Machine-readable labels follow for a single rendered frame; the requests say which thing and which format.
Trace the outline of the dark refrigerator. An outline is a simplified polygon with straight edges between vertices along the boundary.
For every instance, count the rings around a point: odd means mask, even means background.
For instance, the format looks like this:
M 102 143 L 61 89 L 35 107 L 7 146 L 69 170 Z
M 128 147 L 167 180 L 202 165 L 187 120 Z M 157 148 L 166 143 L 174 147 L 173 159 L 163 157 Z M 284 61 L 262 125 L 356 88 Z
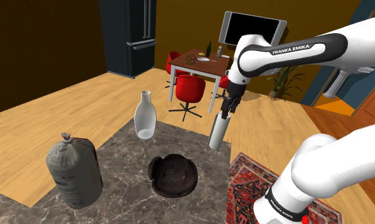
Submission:
M 157 0 L 99 0 L 106 68 L 134 79 L 154 68 Z

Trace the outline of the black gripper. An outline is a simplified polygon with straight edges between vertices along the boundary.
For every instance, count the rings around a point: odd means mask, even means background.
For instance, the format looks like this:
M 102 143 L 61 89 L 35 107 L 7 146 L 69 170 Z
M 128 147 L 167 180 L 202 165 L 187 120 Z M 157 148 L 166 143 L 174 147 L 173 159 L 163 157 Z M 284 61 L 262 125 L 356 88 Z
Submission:
M 223 99 L 222 102 L 222 119 L 226 120 L 228 112 L 235 113 L 237 106 L 241 101 L 241 97 L 244 95 L 246 90 L 246 85 L 235 84 L 229 82 L 227 87 L 228 97 Z

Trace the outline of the white glass bottle vase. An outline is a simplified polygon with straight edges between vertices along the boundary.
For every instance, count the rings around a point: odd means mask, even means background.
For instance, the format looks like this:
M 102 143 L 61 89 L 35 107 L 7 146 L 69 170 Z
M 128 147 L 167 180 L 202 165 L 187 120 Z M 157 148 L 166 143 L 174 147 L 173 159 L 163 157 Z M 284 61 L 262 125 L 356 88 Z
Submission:
M 149 139 L 154 135 L 157 115 L 151 102 L 151 92 L 143 90 L 141 100 L 134 114 L 136 135 L 140 139 Z

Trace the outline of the dark brown lobed bowl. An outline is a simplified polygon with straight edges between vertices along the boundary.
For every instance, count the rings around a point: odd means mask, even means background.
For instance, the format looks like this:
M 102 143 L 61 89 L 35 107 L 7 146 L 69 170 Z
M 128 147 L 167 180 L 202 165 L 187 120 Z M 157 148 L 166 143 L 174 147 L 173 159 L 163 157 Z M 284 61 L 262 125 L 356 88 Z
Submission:
M 153 190 L 167 198 L 184 197 L 197 186 L 198 173 L 193 161 L 179 154 L 155 157 L 148 166 Z

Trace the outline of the green potted plant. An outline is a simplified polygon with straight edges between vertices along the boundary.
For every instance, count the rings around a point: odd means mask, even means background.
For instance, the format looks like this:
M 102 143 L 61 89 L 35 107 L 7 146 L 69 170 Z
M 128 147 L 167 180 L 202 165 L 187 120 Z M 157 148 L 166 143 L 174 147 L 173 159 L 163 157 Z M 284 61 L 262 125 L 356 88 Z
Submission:
M 269 92 L 268 97 L 270 100 L 275 101 L 276 99 L 282 99 L 286 101 L 285 96 L 291 97 L 292 95 L 288 92 L 291 89 L 297 89 L 300 92 L 302 91 L 300 87 L 292 85 L 294 81 L 302 81 L 301 76 L 304 76 L 303 73 L 298 73 L 293 75 L 291 78 L 289 75 L 294 72 L 296 69 L 301 66 L 288 66 L 284 67 L 277 72 L 277 75 L 273 78 L 268 78 L 267 80 L 274 81 L 274 87 Z

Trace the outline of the silver framed black television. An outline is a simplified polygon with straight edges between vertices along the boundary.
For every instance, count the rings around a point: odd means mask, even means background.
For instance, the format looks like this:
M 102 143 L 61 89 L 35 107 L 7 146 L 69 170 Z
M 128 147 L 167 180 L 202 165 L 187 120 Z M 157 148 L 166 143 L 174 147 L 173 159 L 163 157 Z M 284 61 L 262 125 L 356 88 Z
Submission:
M 259 34 L 270 45 L 277 45 L 286 26 L 286 20 L 226 11 L 218 41 L 236 46 L 241 36 Z

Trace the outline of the red patterned robot stand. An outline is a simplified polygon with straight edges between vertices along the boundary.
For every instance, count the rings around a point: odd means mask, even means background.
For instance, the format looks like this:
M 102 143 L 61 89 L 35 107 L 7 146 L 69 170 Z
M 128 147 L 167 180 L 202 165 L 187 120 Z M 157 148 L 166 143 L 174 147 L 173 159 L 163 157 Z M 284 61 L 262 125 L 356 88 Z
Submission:
M 227 224 L 258 224 L 253 212 L 254 202 L 277 180 L 278 175 L 244 153 L 230 165 L 227 199 Z M 309 206 L 312 224 L 344 224 L 343 215 L 314 200 Z

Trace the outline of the brown dining table white legs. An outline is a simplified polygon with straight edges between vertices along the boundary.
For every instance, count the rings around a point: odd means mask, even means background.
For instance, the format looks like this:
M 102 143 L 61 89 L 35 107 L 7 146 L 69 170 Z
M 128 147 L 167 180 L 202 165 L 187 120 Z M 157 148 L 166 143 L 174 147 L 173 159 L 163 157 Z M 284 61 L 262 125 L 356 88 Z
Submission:
M 215 96 L 218 90 L 220 79 L 225 74 L 230 58 L 224 58 L 224 57 L 217 58 L 216 53 L 211 53 L 209 56 L 209 62 L 198 61 L 194 65 L 188 65 L 185 61 L 185 57 L 188 54 L 197 56 L 199 52 L 201 51 L 198 49 L 191 49 L 188 52 L 180 55 L 179 57 L 169 62 L 169 64 L 171 65 L 171 77 L 170 77 L 170 84 L 169 84 L 169 102 L 171 102 L 173 99 L 173 89 L 174 89 L 174 81 L 176 77 L 176 70 L 186 71 L 189 73 L 198 74 L 198 75 L 209 77 L 209 78 L 214 78 L 215 85 L 213 87 L 211 102 L 210 102 L 209 109 L 208 109 L 208 112 L 210 113 L 213 108 L 213 104 L 215 101 Z

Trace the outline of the grey tied sack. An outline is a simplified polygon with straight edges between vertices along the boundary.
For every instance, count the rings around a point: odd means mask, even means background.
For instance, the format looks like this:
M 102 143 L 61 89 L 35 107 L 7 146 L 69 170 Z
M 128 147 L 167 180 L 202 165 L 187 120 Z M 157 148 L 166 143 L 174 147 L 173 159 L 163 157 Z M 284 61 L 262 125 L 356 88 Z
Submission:
M 48 151 L 46 165 L 66 205 L 81 209 L 93 204 L 103 191 L 96 148 L 85 138 L 67 132 Z

